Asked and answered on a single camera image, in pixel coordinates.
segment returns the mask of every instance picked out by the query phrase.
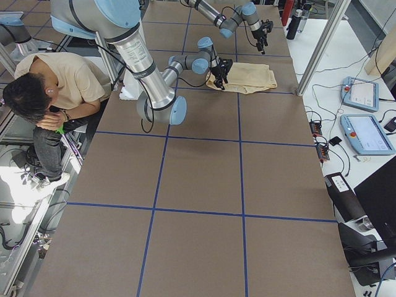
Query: computer monitor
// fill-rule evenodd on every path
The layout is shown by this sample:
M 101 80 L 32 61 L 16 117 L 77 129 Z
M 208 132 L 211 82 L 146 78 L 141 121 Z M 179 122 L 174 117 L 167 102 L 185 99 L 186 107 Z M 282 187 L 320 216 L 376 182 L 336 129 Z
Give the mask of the computer monitor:
M 356 186 L 355 194 L 386 246 L 396 247 L 396 157 Z

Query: black hair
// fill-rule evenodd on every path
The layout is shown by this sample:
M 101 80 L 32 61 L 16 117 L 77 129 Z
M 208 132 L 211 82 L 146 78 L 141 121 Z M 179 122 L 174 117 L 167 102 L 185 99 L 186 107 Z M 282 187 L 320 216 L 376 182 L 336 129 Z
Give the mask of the black hair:
M 44 76 L 30 72 L 9 83 L 2 96 L 15 114 L 34 124 L 44 118 L 51 102 L 45 93 Z

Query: beige towel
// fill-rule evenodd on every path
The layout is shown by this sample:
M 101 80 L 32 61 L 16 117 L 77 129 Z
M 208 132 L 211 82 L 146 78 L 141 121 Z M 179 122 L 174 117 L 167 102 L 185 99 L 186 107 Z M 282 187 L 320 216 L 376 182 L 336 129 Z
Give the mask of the beige towel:
M 258 91 L 276 88 L 277 81 L 273 71 L 265 64 L 233 63 L 227 75 L 228 84 L 224 84 L 224 91 L 250 94 Z M 215 77 L 211 74 L 206 85 L 219 90 L 213 82 Z

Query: sneaker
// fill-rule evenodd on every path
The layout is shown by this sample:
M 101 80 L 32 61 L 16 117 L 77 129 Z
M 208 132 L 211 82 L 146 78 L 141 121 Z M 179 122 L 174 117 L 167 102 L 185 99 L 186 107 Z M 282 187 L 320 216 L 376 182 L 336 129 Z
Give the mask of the sneaker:
M 36 187 L 37 193 L 39 193 L 39 195 L 42 197 L 46 197 L 52 194 L 57 187 L 66 184 L 69 178 L 70 178 L 70 174 L 63 172 L 61 178 L 57 181 L 50 182 L 48 178 L 43 179 Z

